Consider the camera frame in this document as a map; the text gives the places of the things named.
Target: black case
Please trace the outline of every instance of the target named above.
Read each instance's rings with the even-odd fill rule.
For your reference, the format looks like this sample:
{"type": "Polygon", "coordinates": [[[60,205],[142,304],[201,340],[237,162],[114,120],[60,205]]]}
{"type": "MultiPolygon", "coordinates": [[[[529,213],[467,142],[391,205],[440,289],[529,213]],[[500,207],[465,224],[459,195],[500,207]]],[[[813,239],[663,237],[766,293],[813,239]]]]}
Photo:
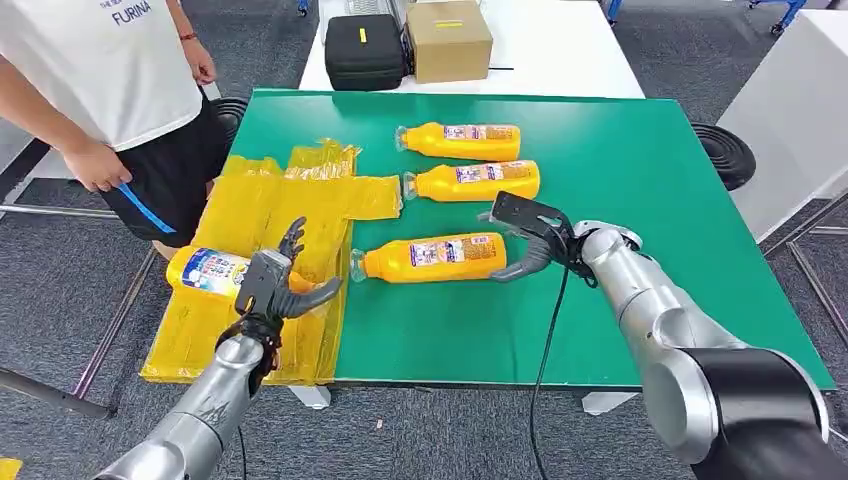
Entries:
{"type": "Polygon", "coordinates": [[[324,63],[335,90],[397,88],[406,74],[406,61],[395,18],[391,15],[331,18],[324,63]]]}

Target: yellow plastic bag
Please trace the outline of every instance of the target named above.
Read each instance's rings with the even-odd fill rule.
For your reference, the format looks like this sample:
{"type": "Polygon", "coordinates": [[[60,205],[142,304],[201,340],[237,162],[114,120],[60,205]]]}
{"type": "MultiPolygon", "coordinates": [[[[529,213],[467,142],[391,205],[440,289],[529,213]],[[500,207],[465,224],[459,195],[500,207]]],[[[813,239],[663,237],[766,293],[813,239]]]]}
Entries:
{"type": "MultiPolygon", "coordinates": [[[[355,177],[359,150],[325,140],[295,147],[285,171],[275,159],[233,156],[215,183],[192,245],[249,257],[276,248],[288,226],[305,216],[305,249],[294,269],[319,283],[338,275],[339,295],[324,308],[286,320],[280,368],[266,384],[333,380],[347,289],[351,220],[397,218],[398,177],[355,177]]],[[[191,288],[176,289],[141,370],[154,382],[187,383],[211,361],[218,335],[237,319],[225,297],[210,300],[191,288]]]]}
{"type": "Polygon", "coordinates": [[[0,458],[0,480],[15,480],[23,462],[14,458],[0,458]]]}

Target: white t-shirt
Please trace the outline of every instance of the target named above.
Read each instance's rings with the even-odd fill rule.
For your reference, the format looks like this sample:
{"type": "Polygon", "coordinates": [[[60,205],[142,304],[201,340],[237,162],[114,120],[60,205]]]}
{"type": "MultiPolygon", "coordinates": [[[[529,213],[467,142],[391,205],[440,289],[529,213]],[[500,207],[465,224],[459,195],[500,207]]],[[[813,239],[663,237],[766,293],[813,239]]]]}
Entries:
{"type": "Polygon", "coordinates": [[[202,97],[165,0],[0,0],[0,54],[116,151],[194,119],[202,97]]]}

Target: plastic bottle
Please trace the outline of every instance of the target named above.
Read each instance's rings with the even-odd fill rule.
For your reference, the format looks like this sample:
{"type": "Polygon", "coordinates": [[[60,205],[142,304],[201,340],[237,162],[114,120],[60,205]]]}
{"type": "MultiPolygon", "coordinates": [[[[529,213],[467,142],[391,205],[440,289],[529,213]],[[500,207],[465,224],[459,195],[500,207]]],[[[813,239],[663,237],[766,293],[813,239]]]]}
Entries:
{"type": "Polygon", "coordinates": [[[506,247],[498,233],[463,233],[418,240],[395,240],[377,250],[353,250],[350,276],[389,283],[475,280],[506,266],[506,247]]]}
{"type": "MultiPolygon", "coordinates": [[[[235,300],[249,266],[249,258],[189,245],[171,258],[165,278],[174,290],[191,288],[235,300]]],[[[293,292],[305,293],[314,287],[314,283],[291,272],[289,288],[293,292]]]]}
{"type": "Polygon", "coordinates": [[[403,174],[403,198],[437,202],[491,202],[501,190],[533,199],[539,193],[539,167],[530,160],[466,167],[439,165],[418,175],[403,174]]]}
{"type": "Polygon", "coordinates": [[[400,150],[414,150],[429,157],[452,157],[489,162],[518,159],[521,130],[515,125],[441,125],[399,127],[396,143],[400,150]]]}

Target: black shorts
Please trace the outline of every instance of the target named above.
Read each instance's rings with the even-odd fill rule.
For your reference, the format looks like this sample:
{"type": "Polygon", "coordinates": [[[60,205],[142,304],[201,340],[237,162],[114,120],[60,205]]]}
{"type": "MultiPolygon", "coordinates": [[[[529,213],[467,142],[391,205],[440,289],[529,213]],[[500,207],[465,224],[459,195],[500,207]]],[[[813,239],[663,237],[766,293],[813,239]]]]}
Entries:
{"type": "Polygon", "coordinates": [[[226,160],[224,137],[204,97],[200,114],[188,124],[118,152],[133,179],[100,194],[135,236],[170,247],[188,245],[206,206],[206,183],[226,160]]]}

